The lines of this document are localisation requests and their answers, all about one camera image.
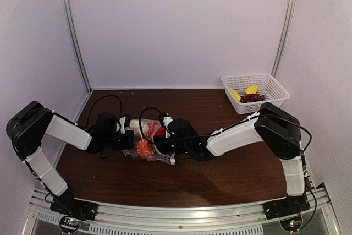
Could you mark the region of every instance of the red grapes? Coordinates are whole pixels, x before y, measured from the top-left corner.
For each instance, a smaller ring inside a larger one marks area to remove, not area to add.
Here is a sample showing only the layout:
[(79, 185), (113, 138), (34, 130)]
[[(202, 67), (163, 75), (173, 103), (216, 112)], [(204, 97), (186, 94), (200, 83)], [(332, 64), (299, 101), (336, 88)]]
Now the red grapes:
[(265, 100), (265, 96), (261, 96), (258, 94), (248, 94), (248, 95), (244, 95), (241, 96), (241, 103), (250, 103), (250, 102), (257, 102), (257, 101), (264, 101)]

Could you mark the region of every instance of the yellow fruit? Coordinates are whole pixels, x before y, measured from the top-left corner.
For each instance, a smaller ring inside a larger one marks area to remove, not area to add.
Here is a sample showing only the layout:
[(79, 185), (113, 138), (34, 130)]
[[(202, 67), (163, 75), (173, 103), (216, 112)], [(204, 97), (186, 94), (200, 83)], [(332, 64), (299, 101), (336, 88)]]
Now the yellow fruit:
[(244, 93), (246, 95), (248, 95), (248, 94), (256, 94), (256, 93), (258, 93), (258, 91), (259, 91), (259, 87), (258, 86), (251, 85), (244, 91)]
[(235, 90), (233, 90), (232, 88), (230, 88), (230, 90), (231, 90), (232, 94), (236, 97), (236, 99), (237, 99), (238, 101), (241, 101), (240, 95), (237, 94), (237, 92), (236, 92)]

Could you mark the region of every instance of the white plastic container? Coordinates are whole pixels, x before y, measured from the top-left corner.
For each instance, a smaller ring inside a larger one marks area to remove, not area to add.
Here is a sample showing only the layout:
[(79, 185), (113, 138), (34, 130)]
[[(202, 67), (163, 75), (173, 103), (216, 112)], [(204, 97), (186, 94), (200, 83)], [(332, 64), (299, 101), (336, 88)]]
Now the white plastic container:
[[(267, 73), (247, 74), (247, 75), (226, 75), (221, 77), (225, 86), (225, 92), (231, 104), (238, 114), (253, 113), (259, 110), (265, 102), (270, 102), (275, 106), (281, 106), (285, 100), (291, 96), (287, 90), (273, 76)], [(245, 95), (244, 91), (250, 85), (259, 87), (257, 94), (265, 96), (266, 100), (250, 103), (239, 102), (230, 88), (235, 90), (240, 96)]]

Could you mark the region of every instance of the brown wooden surface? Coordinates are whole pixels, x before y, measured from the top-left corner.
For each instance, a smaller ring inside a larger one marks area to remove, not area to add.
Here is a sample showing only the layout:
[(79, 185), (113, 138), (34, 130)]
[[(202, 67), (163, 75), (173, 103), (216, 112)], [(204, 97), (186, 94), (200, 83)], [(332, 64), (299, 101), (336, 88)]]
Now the brown wooden surface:
[[(84, 125), (92, 103), (106, 94), (123, 101), (123, 112), (138, 118), (143, 107), (155, 106), (173, 118), (188, 119), (199, 133), (229, 126), (244, 116), (236, 114), (223, 90), (95, 91), (79, 124)], [(118, 113), (114, 98), (99, 102), (91, 116)], [(157, 118), (147, 112), (146, 118)], [(177, 161), (175, 166), (125, 157), (121, 152), (105, 159), (67, 146), (58, 171), (74, 188), (76, 197), (136, 206), (207, 206), (247, 203), (285, 196), (280, 161), (263, 143), (233, 150), (214, 161)]]

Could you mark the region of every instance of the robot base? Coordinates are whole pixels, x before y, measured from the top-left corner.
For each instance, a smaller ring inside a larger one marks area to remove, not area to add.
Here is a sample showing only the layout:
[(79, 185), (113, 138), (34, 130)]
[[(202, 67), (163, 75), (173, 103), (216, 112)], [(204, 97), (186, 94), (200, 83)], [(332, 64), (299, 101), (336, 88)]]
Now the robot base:
[(70, 214), (67, 209), (63, 208), (58, 202), (54, 202), (50, 206), (50, 210), (64, 215), (70, 215), (79, 220), (95, 220), (98, 204), (74, 199), (75, 205), (78, 210)]
[(299, 214), (310, 209), (310, 204), (306, 195), (288, 196), (284, 199), (273, 200), (264, 203), (265, 216), (267, 220), (278, 217)]

